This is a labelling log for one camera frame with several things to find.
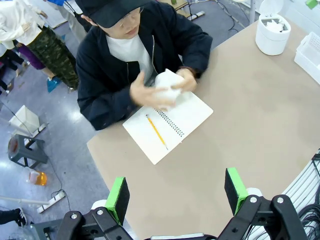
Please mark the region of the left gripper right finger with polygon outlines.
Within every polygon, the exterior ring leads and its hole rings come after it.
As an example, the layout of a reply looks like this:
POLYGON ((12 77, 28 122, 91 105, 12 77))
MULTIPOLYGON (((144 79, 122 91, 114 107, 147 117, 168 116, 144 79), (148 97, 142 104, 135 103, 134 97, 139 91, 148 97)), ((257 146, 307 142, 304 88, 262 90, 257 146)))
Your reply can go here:
POLYGON ((250 195, 234 167, 225 170, 224 190, 233 217, 217 240, 244 240, 256 226, 263 227, 270 240, 308 240, 287 195, 276 195, 272 200, 250 195))

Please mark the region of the yellow pencil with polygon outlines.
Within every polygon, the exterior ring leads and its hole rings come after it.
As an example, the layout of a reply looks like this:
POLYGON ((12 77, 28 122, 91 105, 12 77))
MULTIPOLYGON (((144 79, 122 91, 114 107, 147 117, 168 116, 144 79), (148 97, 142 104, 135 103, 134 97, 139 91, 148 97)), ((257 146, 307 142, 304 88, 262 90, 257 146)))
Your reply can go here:
POLYGON ((156 126, 154 125, 154 123, 153 123, 153 121, 151 120, 151 118, 149 117, 149 115, 146 114, 145 116, 146 116, 148 122, 150 123, 150 125, 152 126, 153 130, 155 131, 157 137, 158 137, 159 140, 161 141, 161 143, 164 145, 164 147, 165 147, 167 150, 169 150, 168 147, 167 147, 167 145, 166 145, 166 143, 165 143, 165 141, 164 141, 164 139, 163 139, 162 136, 160 135, 159 131, 157 130, 156 126))

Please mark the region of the white spiral notebook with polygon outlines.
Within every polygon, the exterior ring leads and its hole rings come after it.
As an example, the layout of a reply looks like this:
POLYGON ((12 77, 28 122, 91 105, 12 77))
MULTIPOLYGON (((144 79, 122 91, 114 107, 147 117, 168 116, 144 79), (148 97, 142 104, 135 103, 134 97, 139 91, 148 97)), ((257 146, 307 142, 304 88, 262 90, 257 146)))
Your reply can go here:
POLYGON ((168 111, 142 107, 122 126, 153 165, 160 162, 189 134, 199 127, 214 110, 192 92, 184 92, 184 101, 168 111), (149 115, 168 150, 150 125, 149 115))

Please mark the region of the white paper ball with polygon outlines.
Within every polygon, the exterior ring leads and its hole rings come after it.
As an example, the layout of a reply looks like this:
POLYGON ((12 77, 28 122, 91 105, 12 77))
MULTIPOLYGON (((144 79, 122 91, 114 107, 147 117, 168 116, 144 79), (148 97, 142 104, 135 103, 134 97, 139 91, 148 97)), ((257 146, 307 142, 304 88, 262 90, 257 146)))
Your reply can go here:
POLYGON ((170 100, 175 102, 177 107, 184 101, 184 94, 182 90, 173 89, 172 86, 178 85, 184 81, 184 78, 169 69, 166 69, 164 72, 158 74, 154 80, 154 87, 156 88, 166 88, 166 91, 160 91, 155 94, 155 97, 159 100, 170 100))

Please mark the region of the person's right forearm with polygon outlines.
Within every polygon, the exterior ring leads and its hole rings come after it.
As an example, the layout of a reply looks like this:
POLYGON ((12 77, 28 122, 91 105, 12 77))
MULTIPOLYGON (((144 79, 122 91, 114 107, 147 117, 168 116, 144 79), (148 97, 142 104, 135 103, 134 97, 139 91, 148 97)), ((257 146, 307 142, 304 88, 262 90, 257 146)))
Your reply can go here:
POLYGON ((96 96, 85 96, 79 93, 77 103, 80 113, 96 131, 128 118, 136 108, 128 89, 96 96))

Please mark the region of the person's right hand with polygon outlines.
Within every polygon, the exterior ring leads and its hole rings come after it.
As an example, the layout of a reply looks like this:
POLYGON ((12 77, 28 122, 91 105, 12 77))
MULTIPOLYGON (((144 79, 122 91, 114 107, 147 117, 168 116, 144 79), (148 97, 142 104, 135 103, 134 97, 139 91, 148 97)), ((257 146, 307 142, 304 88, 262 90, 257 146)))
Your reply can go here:
POLYGON ((159 98, 160 92, 166 92, 168 89, 163 87, 146 87, 144 85, 145 73, 141 71, 135 81, 129 88, 131 100, 138 106, 146 106, 158 110, 165 110, 175 106, 175 101, 169 98, 159 98))

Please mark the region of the person's left hand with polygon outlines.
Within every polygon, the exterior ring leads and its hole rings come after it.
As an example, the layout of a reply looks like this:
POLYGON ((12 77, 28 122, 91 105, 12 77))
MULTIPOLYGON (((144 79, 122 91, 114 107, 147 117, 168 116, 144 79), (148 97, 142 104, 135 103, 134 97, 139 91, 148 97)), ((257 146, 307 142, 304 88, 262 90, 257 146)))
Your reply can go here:
POLYGON ((197 81, 193 72, 188 68, 181 68, 176 72, 177 75, 183 78, 183 81, 172 85, 174 90, 181 90, 182 92, 193 92, 197 87, 197 81))

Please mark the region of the bystander in black sneakers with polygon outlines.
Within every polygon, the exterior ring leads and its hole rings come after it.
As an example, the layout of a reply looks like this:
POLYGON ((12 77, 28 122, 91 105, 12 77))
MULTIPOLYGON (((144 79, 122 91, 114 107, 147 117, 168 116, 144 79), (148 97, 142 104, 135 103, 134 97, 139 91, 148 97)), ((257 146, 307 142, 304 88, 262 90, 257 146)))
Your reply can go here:
POLYGON ((0 210, 0 225, 15 222, 19 227, 27 225, 27 218, 22 208, 0 210))

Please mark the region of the dark grey plastic stool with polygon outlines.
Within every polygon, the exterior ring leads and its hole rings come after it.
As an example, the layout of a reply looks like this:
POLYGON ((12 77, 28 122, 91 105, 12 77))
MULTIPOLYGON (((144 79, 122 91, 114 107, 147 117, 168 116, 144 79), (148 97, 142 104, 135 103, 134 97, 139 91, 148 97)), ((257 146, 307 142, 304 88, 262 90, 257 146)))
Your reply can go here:
POLYGON ((44 152, 44 145, 42 139, 15 134, 8 142, 8 159, 30 169, 38 164, 47 164, 49 157, 44 152))

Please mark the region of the white plastic basket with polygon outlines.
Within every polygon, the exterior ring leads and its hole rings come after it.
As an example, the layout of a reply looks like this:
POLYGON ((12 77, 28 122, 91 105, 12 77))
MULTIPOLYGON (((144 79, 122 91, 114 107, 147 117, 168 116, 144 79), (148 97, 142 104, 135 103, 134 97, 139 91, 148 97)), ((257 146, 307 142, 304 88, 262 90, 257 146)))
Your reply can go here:
POLYGON ((294 57, 294 62, 320 85, 320 67, 298 51, 294 57))
POLYGON ((309 60, 315 67, 320 68, 320 36, 310 32, 300 42, 296 53, 309 60))

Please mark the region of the bystander in camouflage trousers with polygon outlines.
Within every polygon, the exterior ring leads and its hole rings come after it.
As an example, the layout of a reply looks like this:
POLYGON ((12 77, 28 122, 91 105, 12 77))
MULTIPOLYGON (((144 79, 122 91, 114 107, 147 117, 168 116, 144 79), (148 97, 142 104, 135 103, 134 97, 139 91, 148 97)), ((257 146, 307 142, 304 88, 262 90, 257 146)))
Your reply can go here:
POLYGON ((28 0, 0 0, 0 42, 9 47, 18 41, 58 77, 68 88, 76 90, 79 77, 76 59, 48 26, 47 14, 28 0))

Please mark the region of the bystander in purple trousers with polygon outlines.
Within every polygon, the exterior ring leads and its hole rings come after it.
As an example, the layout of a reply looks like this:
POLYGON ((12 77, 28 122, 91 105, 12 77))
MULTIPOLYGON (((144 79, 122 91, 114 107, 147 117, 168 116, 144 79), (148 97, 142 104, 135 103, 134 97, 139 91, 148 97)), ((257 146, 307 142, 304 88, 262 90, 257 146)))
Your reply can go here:
POLYGON ((46 70, 44 64, 24 44, 17 42, 16 40, 11 43, 2 43, 0 41, 0 62, 6 67, 14 70, 16 72, 16 76, 18 76, 20 74, 20 69, 13 64, 13 61, 23 67, 25 67, 29 62, 37 70, 41 70, 43 72, 46 70), (13 51, 14 47, 16 47, 18 51, 27 58, 27 61, 23 60, 13 51))

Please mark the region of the crumpled white paper pile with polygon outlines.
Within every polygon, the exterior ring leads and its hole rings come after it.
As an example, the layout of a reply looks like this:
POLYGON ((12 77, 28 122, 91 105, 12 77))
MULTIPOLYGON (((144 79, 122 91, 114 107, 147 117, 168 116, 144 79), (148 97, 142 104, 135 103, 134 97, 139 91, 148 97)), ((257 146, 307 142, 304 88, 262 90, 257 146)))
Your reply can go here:
POLYGON ((281 33, 285 29, 285 23, 280 19, 263 19, 265 27, 274 33, 281 33))

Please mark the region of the black cap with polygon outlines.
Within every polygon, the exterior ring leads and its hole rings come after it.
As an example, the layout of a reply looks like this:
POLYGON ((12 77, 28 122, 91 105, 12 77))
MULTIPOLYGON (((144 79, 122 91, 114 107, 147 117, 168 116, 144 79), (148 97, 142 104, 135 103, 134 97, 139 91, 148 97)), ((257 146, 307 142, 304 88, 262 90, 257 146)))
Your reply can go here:
POLYGON ((75 0, 84 16, 95 24, 111 28, 133 10, 152 0, 75 0))

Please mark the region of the white slotted rail panel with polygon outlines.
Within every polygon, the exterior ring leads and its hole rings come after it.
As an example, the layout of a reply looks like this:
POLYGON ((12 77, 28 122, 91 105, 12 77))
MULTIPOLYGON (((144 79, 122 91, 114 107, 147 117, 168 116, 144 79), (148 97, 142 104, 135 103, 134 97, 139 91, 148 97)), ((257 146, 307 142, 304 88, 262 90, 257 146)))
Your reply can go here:
POLYGON ((316 192, 320 186, 320 148, 298 174, 292 183, 284 190, 295 210, 301 211, 304 207, 315 203, 316 192))

